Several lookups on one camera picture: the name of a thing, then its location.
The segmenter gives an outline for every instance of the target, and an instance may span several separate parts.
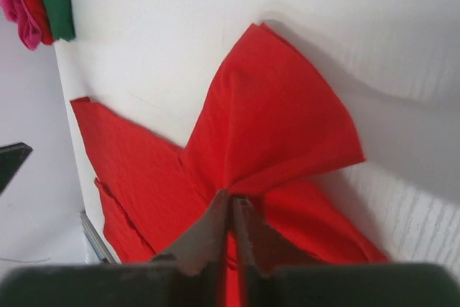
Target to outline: pink fabric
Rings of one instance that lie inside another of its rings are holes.
[[[17,23],[17,31],[22,43],[34,50],[42,40],[42,32],[32,16],[27,13],[22,0],[0,0],[5,17],[10,22]]]

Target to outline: white table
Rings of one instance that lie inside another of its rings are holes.
[[[65,100],[94,96],[184,145],[219,63],[251,22],[308,56],[354,117],[368,163],[319,177],[394,256],[460,273],[458,0],[73,0],[56,44]],[[104,218],[70,107],[86,211]]]

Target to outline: stacked fabric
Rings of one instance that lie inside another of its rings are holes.
[[[247,196],[269,225],[321,261],[387,261],[311,180],[364,161],[348,111],[264,24],[249,27],[222,62],[184,148],[89,98],[72,107],[97,174],[103,232],[122,262],[163,251],[222,188]],[[227,306],[238,306],[233,237],[227,250]]]
[[[70,0],[0,0],[5,17],[17,23],[24,45],[35,50],[40,43],[75,38]]]

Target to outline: white wall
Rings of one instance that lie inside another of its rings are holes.
[[[0,146],[34,152],[0,196],[0,277],[9,260],[85,262],[83,209],[52,47],[27,50],[0,15]]]
[[[73,0],[56,46],[66,99],[90,95],[183,145],[224,56],[267,20],[322,72],[368,162],[322,178],[397,257],[460,276],[459,0]],[[69,109],[88,215],[104,219]]]

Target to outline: black object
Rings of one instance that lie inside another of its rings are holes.
[[[243,307],[460,306],[459,287],[441,267],[326,265],[226,191],[151,262],[19,269],[0,286],[0,306],[222,307],[227,231],[236,235]]]
[[[0,147],[0,195],[31,152],[32,148],[24,143]]]

